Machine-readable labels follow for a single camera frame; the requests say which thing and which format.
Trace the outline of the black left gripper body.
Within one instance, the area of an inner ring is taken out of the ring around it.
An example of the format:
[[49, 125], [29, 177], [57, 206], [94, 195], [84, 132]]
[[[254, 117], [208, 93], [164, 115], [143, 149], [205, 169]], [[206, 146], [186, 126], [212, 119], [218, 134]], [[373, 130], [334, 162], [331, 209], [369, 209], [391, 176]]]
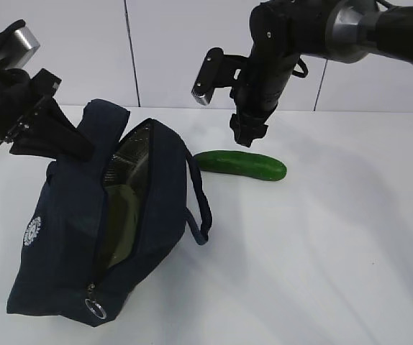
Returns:
[[23, 69], [0, 68], [0, 146], [26, 138], [26, 120], [42, 99], [54, 99], [60, 84], [61, 79], [44, 68], [32, 78]]

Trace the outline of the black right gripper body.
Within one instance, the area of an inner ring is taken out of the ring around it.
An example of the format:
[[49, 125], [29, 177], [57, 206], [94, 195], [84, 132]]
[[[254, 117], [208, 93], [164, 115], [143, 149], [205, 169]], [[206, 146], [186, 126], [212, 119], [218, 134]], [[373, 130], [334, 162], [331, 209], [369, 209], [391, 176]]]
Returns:
[[264, 138], [266, 122], [276, 110], [290, 77], [302, 77], [301, 71], [294, 70], [296, 66], [302, 66], [302, 61], [249, 62], [241, 70], [230, 93], [236, 107], [230, 119], [236, 143], [249, 147], [254, 140]]

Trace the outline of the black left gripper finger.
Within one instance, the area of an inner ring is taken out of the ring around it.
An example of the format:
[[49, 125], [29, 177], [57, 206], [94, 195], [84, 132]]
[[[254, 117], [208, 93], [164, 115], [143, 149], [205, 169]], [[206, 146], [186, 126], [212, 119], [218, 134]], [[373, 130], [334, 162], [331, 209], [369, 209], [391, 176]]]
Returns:
[[60, 150], [53, 144], [36, 138], [21, 138], [9, 150], [12, 155], [35, 156], [55, 159]]
[[59, 155], [67, 155], [80, 161], [88, 161], [94, 153], [94, 145], [69, 122], [57, 102], [44, 98], [26, 120], [29, 129], [26, 138], [41, 139], [55, 145]]

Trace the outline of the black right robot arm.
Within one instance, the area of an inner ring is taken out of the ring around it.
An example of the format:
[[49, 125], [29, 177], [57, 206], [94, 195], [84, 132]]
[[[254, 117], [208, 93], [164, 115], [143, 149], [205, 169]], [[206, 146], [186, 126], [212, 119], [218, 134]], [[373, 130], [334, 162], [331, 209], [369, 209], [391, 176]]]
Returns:
[[413, 65], [413, 6], [386, 1], [265, 1], [250, 14], [253, 46], [240, 71], [230, 120], [236, 143], [267, 132], [291, 76], [304, 78], [302, 56], [352, 64], [380, 55]]

